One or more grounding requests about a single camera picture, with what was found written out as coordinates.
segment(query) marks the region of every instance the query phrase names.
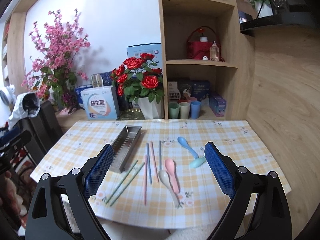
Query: metal screw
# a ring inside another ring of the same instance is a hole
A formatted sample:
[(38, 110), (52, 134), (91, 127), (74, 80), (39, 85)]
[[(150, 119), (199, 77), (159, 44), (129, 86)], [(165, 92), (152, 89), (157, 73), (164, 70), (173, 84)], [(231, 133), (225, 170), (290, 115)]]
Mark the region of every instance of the metal screw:
[(43, 174), (43, 175), (41, 176), (41, 179), (43, 179), (43, 180), (45, 180), (45, 179), (47, 179), (47, 178), (49, 178), (49, 174), (48, 174), (48, 173), (45, 173), (45, 174)]
[(239, 167), (240, 173), (247, 173), (247, 169), (245, 167)]
[(74, 169), (71, 171), (71, 173), (72, 173), (73, 175), (77, 175), (77, 174), (79, 174), (79, 172), (80, 172), (80, 169), (79, 169), (79, 168), (74, 168)]
[(270, 176), (273, 177), (273, 178), (276, 178), (278, 177), (278, 174), (274, 171), (270, 172)]

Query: blue spoon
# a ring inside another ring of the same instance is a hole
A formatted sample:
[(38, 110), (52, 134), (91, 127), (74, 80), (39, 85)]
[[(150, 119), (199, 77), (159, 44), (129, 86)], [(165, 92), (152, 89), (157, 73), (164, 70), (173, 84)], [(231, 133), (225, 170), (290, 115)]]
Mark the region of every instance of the blue spoon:
[(191, 154), (193, 155), (193, 157), (195, 159), (199, 158), (199, 155), (196, 153), (196, 151), (194, 149), (192, 149), (189, 145), (188, 142), (185, 138), (183, 137), (178, 137), (178, 142), (181, 144), (181, 146), (183, 148), (186, 148), (187, 150), (189, 150), (189, 152), (191, 152)]

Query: black shelf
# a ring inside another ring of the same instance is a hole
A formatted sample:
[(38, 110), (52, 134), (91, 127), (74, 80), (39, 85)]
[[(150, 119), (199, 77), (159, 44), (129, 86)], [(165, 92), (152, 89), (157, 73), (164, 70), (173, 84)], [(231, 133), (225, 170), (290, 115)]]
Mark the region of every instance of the black shelf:
[(251, 35), (252, 31), (264, 27), (273, 26), (301, 26), (312, 29), (319, 29), (320, 24), (310, 12), (288, 12), (268, 17), (258, 18), (240, 24), (241, 33)]

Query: blue chopstick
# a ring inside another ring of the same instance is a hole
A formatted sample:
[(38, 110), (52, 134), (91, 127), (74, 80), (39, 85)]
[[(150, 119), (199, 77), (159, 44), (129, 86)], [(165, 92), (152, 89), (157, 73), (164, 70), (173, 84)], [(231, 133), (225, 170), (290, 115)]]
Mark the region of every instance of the blue chopstick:
[(149, 180), (150, 180), (150, 184), (152, 184), (152, 179), (151, 179), (151, 165), (150, 165), (150, 152), (149, 152), (149, 144), (148, 144), (148, 143), (147, 143), (147, 155), (148, 155)]
[(161, 170), (161, 141), (159, 141), (159, 170)]

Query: spoon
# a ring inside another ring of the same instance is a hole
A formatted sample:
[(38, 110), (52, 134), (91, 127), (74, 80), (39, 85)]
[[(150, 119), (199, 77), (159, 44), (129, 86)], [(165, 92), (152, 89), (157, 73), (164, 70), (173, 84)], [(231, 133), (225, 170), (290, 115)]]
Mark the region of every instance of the spoon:
[(159, 174), (160, 181), (162, 182), (163, 185), (165, 185), (167, 187), (167, 189), (169, 190), (169, 192), (172, 196), (174, 207), (177, 208), (179, 206), (179, 200), (170, 186), (168, 173), (165, 170), (160, 170), (158, 174)]
[(177, 182), (176, 173), (175, 173), (174, 161), (172, 159), (166, 159), (164, 161), (164, 166), (167, 172), (169, 173), (170, 182), (171, 182), (173, 191), (176, 194), (179, 194), (179, 187), (178, 187), (178, 182)]
[(189, 166), (190, 168), (197, 168), (200, 167), (202, 164), (204, 164), (206, 162), (205, 157), (201, 157), (201, 158), (197, 158), (194, 161), (192, 161)]
[(191, 154), (193, 155), (193, 157), (195, 159), (199, 158), (199, 155), (196, 153), (196, 151), (194, 149), (192, 149), (189, 145), (187, 140), (184, 137), (178, 137), (178, 142), (181, 144), (181, 146), (183, 148), (186, 148), (187, 150), (189, 150), (189, 152), (191, 152)]

